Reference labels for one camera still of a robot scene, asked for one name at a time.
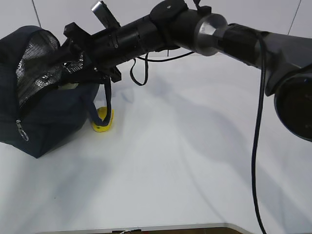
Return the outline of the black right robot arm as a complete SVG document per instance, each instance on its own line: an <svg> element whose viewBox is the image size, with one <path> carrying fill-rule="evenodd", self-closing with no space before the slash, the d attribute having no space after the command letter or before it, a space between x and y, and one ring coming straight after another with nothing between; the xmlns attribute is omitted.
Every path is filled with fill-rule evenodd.
<svg viewBox="0 0 312 234"><path fill-rule="evenodd" d="M182 0L165 0L150 14L121 26L106 4L92 12L104 30L90 35L71 23L68 38L49 64L74 61L85 53L103 71L148 52L185 48L203 56L218 52L256 68L264 68L265 94L274 96L278 118L294 135L312 139L312 40L227 23L209 6L189 9Z"/></svg>

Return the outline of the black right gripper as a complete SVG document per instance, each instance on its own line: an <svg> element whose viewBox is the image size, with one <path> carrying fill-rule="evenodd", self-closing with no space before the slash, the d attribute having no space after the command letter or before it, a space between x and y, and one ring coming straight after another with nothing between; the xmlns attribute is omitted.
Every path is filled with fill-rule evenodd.
<svg viewBox="0 0 312 234"><path fill-rule="evenodd" d="M72 22L65 26L64 35L69 39L62 46L49 56L47 64L55 66L73 60L72 50L80 50L79 54L84 53L92 64L91 67L83 68L72 73L67 67L62 68L62 73L58 85L68 83L94 83L104 84L105 76L112 82L121 81L121 72L116 67L104 68L92 53L93 40L92 36Z"/></svg>

